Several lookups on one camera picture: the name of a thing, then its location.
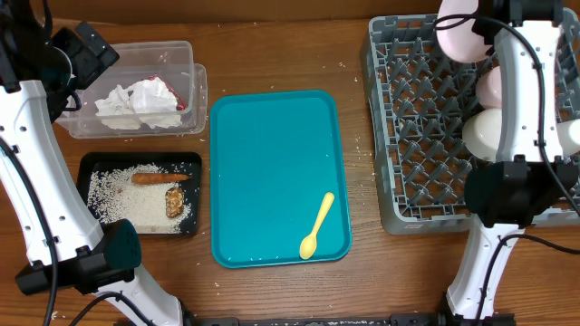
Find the gray dish rack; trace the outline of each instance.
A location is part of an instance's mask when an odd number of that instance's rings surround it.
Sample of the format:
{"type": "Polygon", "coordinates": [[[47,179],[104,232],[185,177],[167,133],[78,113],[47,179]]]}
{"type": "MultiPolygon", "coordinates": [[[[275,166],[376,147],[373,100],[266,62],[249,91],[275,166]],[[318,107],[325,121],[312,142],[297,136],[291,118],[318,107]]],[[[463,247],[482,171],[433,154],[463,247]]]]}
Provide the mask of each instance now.
{"type": "MultiPolygon", "coordinates": [[[[394,235],[468,230],[471,213],[463,185],[474,166],[486,164],[467,151],[461,131],[482,110],[475,85],[497,60],[453,62],[438,46],[435,19],[435,14],[376,17],[361,50],[382,226],[394,235]]],[[[558,122],[580,119],[580,23],[573,11],[565,10],[563,26],[558,122]]],[[[574,190],[578,201],[579,185],[574,190]]],[[[536,216],[534,224],[580,225],[580,218],[562,201],[536,216]]]]}

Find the black tray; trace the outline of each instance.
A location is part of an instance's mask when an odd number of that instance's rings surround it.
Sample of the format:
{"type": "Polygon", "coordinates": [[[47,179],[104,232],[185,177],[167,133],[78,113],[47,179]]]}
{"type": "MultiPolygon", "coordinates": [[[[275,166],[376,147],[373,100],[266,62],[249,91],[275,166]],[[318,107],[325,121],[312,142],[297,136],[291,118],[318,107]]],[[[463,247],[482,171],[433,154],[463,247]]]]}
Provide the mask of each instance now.
{"type": "MultiPolygon", "coordinates": [[[[198,231],[199,185],[201,179],[201,157],[197,153],[89,153],[81,159],[76,184],[84,204],[87,205],[87,197],[89,195],[89,186],[93,172],[111,172],[115,169],[125,169],[147,164],[155,164],[160,168],[166,169],[169,173],[183,173],[191,176],[191,179],[179,182],[179,187],[183,190],[185,198],[191,203],[191,211],[179,224],[179,232],[181,234],[195,234],[198,231]],[[181,163],[191,163],[191,166],[184,164],[184,167],[180,167],[179,165],[181,163]]],[[[89,210],[95,218],[100,218],[99,214],[92,207],[89,206],[89,210]]]]}

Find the rice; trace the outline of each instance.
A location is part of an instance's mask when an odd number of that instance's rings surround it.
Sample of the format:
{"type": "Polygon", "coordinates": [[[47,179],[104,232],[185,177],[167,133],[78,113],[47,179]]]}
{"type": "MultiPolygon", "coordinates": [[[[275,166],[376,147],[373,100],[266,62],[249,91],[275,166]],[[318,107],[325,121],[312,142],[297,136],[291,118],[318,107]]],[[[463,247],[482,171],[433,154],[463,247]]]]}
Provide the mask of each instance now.
{"type": "Polygon", "coordinates": [[[183,213],[175,218],[168,218],[165,210],[165,193],[179,184],[141,186],[131,182],[131,176],[135,173],[167,172],[152,164],[112,172],[93,172],[88,207],[100,222],[109,224],[126,218],[140,234],[179,233],[179,224],[191,212],[191,204],[186,200],[183,213]]]}

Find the red object in container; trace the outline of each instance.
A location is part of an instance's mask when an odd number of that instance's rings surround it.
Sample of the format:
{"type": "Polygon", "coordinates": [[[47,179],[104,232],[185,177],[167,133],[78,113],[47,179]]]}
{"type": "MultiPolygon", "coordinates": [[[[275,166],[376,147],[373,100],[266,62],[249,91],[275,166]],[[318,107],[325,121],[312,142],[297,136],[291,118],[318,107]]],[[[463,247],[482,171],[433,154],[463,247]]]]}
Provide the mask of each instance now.
{"type": "Polygon", "coordinates": [[[183,102],[183,100],[179,97],[179,95],[173,90],[173,88],[171,86],[169,86],[169,84],[166,81],[163,81],[163,79],[161,77],[159,77],[158,75],[152,75],[151,77],[148,78],[148,80],[153,81],[154,79],[159,78],[161,79],[162,82],[165,83],[165,86],[167,86],[167,89],[173,94],[175,95],[175,98],[178,101],[178,105],[176,107],[177,110],[185,110],[185,103],[183,102]]]}

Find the teal tray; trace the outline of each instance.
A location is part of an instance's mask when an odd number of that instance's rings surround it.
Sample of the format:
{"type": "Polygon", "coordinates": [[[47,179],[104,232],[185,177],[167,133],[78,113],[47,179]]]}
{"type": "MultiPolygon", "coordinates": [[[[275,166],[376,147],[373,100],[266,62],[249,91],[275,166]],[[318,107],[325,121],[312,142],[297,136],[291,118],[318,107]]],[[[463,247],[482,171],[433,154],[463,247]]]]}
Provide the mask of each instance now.
{"type": "Polygon", "coordinates": [[[324,91],[230,96],[210,122],[211,249],[228,268],[333,261],[353,234],[336,104],[324,91]],[[299,256],[324,194],[314,256],[299,256]]]}

